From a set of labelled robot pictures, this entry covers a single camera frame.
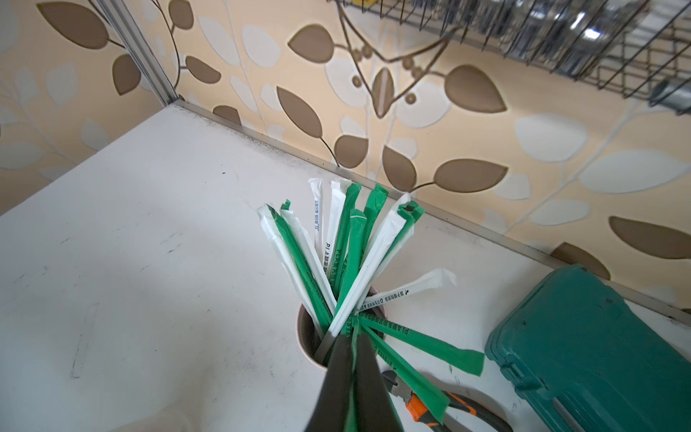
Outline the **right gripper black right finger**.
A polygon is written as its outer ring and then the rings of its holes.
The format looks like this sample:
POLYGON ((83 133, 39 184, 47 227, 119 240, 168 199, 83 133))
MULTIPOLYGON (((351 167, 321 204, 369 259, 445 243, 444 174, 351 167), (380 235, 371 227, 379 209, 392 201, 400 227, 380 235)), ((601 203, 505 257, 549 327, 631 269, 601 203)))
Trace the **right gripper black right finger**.
POLYGON ((356 337, 354 363, 354 415, 357 431, 402 431, 377 364, 370 337, 356 337))

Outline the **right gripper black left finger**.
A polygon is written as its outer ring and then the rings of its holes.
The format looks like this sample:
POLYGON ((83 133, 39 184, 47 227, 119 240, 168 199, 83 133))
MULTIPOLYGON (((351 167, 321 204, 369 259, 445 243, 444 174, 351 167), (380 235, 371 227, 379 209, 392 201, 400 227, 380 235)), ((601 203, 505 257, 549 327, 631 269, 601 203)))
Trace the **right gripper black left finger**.
POLYGON ((341 432, 345 430, 353 377, 352 338, 336 339, 315 410, 305 431, 341 432))

